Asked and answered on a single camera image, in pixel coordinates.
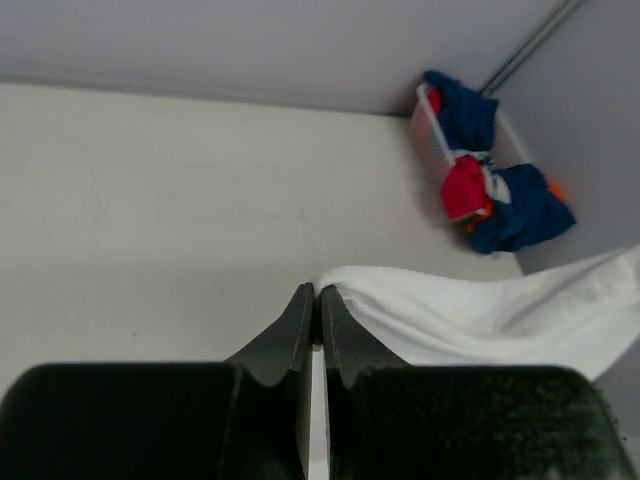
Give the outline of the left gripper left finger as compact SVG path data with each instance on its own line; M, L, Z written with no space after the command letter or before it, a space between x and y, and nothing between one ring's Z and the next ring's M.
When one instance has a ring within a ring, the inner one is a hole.
M58 363L1 402L5 479L301 479L314 292L221 362Z

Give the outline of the white plastic basket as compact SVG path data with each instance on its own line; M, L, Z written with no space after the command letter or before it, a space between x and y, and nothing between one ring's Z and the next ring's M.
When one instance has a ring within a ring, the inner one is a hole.
M442 177L455 163L455 158L427 98L430 90L426 83L416 89L417 104L410 120L410 135L419 158L434 175ZM494 163L499 168L528 163L529 156L507 116L499 110L495 119L495 141L490 154Z

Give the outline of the right corner aluminium post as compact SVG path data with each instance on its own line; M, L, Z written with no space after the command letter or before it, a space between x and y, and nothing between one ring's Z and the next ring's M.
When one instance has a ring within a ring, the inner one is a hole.
M488 77L480 92L493 95L586 3L587 0L559 1Z

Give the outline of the white t shirt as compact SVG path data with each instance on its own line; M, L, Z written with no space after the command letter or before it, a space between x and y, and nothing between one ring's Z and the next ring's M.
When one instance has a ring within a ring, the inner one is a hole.
M639 250L499 281L345 266L333 286L355 320L412 365L552 365L589 380L639 336Z

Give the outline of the blue t shirt pile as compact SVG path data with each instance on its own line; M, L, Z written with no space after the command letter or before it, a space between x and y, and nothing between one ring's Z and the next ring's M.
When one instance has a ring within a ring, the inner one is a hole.
M568 204L547 189L545 175L531 163L499 168L491 158L499 101L437 70L423 74L427 98L455 161L472 156L481 164L493 213L477 223L469 240L478 253L517 252L552 240L576 224Z

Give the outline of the pink t shirt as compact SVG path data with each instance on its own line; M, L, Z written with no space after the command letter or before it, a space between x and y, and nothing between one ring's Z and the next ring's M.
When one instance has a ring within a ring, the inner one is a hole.
M440 187L439 196L446 215L453 221L491 212L484 170L479 161L469 155L456 159Z

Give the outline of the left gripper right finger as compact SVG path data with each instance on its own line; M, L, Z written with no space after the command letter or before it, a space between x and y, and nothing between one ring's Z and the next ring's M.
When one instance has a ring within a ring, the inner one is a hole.
M413 366L319 299L334 479L633 479L598 391L561 367Z

